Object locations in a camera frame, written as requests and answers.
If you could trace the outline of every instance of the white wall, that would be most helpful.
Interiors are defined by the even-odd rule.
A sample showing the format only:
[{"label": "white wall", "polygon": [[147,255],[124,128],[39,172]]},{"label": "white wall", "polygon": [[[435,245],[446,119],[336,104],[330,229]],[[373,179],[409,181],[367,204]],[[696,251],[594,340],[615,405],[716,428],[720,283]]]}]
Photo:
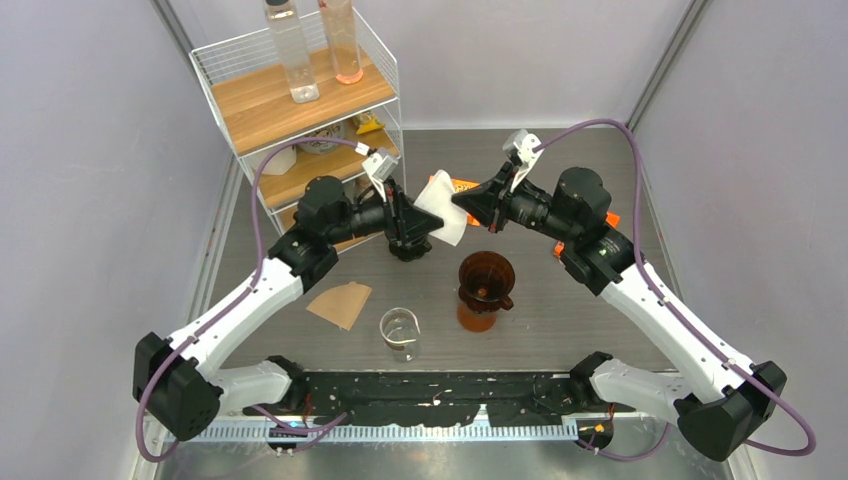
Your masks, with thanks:
[{"label": "white wall", "polygon": [[0,2],[0,477],[127,478],[229,155],[148,2]]},{"label": "white wall", "polygon": [[[815,427],[762,478],[845,478],[848,3],[712,2],[637,134],[687,303]],[[756,435],[798,448],[777,413]]]},{"label": "white wall", "polygon": [[[261,0],[171,3],[198,46],[264,28]],[[354,0],[398,58],[406,128],[627,120],[688,4]]]}]

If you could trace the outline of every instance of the white wire rack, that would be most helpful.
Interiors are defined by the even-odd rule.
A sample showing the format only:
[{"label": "white wire rack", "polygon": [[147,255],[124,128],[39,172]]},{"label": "white wire rack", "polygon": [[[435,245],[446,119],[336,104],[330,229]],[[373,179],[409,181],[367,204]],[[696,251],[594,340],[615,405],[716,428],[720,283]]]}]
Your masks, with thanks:
[{"label": "white wire rack", "polygon": [[[401,182],[403,187],[406,187],[406,170],[403,168],[403,129],[401,127],[400,102],[398,101],[400,96],[400,84],[398,82],[397,59],[395,59],[394,55],[392,55],[389,49],[386,48],[386,45],[380,40],[371,26],[368,25],[368,22],[366,22],[355,9],[354,18],[357,39],[360,47],[365,51],[374,63],[374,66],[392,87],[395,96],[381,104],[369,105],[360,111],[350,112],[344,118],[352,117],[363,110],[373,110],[375,112],[377,118],[386,125],[386,134],[401,154],[401,162],[395,173],[395,178]],[[327,38],[324,35],[324,26],[321,22],[320,14],[315,12],[305,15],[300,18],[300,21],[309,50],[316,51],[326,48]],[[231,38],[223,42],[197,48],[191,52],[191,62],[194,67],[194,71],[197,74],[197,78],[200,81],[200,85],[203,88],[203,94],[206,96],[209,109],[212,111],[212,116],[215,117],[215,123],[217,123],[218,128],[224,135],[230,149],[232,149],[233,153],[236,154],[239,166],[242,171],[244,171],[248,181],[253,184],[256,180],[255,172],[245,161],[246,155],[239,156],[236,152],[232,138],[227,129],[227,125],[224,122],[223,115],[215,101],[214,95],[212,94],[212,86],[279,63],[277,50],[274,46],[271,33],[266,28]],[[309,128],[309,130],[319,129],[339,120],[339,118],[327,119],[326,122],[316,124]],[[271,149],[277,147],[281,143],[291,140],[299,135],[301,134],[280,138],[273,144],[268,145],[257,152],[251,152],[250,154],[261,155],[263,153],[268,153]],[[282,210],[290,208],[292,204],[269,209],[261,195],[259,200],[261,201],[263,208],[265,208],[265,212],[271,219],[274,227],[282,234],[284,228],[278,214]]]}]

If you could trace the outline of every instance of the glass bottle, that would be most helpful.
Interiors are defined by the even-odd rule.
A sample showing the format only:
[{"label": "glass bottle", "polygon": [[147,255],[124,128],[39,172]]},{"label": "glass bottle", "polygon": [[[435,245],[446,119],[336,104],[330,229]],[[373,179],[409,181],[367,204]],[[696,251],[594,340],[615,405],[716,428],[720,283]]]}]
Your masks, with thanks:
[{"label": "glass bottle", "polygon": [[318,84],[309,62],[309,48],[306,37],[300,28],[300,19],[293,0],[265,0],[265,19],[274,38],[277,54],[286,79],[289,83],[292,99],[297,103],[317,100]]},{"label": "glass bottle", "polygon": [[353,22],[353,1],[318,0],[318,9],[327,45],[330,46],[336,80],[346,85],[358,82],[363,72]]}]

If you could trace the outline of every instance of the brown paper filter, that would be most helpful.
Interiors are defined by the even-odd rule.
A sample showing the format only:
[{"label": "brown paper filter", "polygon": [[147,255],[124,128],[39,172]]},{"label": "brown paper filter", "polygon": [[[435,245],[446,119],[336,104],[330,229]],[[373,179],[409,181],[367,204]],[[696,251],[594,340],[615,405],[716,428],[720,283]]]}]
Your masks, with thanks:
[{"label": "brown paper filter", "polygon": [[359,313],[369,295],[371,295],[371,287],[350,282],[318,295],[306,307],[306,310],[345,330],[350,330],[359,318]]}]

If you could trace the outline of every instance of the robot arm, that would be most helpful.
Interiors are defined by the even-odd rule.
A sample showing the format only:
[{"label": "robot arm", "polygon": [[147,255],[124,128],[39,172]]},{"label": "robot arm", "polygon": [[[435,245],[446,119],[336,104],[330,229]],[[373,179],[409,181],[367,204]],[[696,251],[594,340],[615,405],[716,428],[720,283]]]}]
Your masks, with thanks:
[{"label": "robot arm", "polygon": [[509,160],[495,177],[455,194],[453,203],[492,233],[513,221],[563,242],[560,260],[572,278],[624,313],[683,374],[680,381],[596,352],[571,370],[573,378],[585,383],[588,395],[630,405],[675,424],[705,456],[726,459],[771,415],[775,404],[722,364],[666,303],[681,310],[697,332],[778,396],[786,375],[773,362],[754,365],[722,340],[644,263],[647,275],[664,295],[658,300],[638,270],[633,244],[606,223],[611,196],[595,172],[569,168],[560,175],[553,195],[525,180],[538,158],[532,154],[536,145],[535,135],[516,132],[504,145]]},{"label": "robot arm", "polygon": [[[139,400],[165,359],[187,340],[196,339],[167,368],[147,404],[148,411],[177,439],[195,437],[219,412],[281,401],[297,406],[303,372],[285,358],[271,357],[251,367],[220,367],[271,315],[330,271],[338,262],[334,244],[383,231],[390,251],[403,261],[430,250],[427,235],[444,222],[412,205],[391,177],[396,165],[397,159],[385,149],[372,153],[363,167],[376,194],[355,203],[345,196],[337,178],[312,180],[298,201],[295,225],[269,249],[261,277],[241,302],[233,306],[253,285],[255,271],[203,316],[168,338],[150,333],[137,344],[133,395]],[[207,322],[225,309],[230,310],[207,328]]]}]

